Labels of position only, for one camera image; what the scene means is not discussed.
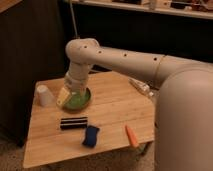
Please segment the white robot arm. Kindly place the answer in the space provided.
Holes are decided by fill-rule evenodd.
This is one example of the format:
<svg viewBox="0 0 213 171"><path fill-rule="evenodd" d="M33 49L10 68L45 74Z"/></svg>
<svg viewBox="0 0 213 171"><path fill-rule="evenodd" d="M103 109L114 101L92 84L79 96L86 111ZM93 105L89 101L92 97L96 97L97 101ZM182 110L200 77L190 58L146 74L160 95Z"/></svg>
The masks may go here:
<svg viewBox="0 0 213 171"><path fill-rule="evenodd" d="M70 60L59 105L80 110L89 101L93 64L158 90L155 105L155 171L213 171L213 66L162 54L102 47L92 39L67 43Z"/></svg>

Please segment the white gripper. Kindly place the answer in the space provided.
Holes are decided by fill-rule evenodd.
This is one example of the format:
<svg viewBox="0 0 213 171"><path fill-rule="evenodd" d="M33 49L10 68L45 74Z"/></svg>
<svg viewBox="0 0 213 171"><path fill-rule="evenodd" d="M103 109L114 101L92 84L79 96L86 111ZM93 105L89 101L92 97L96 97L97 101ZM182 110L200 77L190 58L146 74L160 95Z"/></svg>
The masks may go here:
<svg viewBox="0 0 213 171"><path fill-rule="evenodd" d="M67 100L70 98L70 91L79 92L80 94L84 94L86 92L87 81L72 78L69 73L65 74L64 84L67 88L61 88L61 90L59 91L58 98L56 100L56 104L59 107L63 107Z"/></svg>

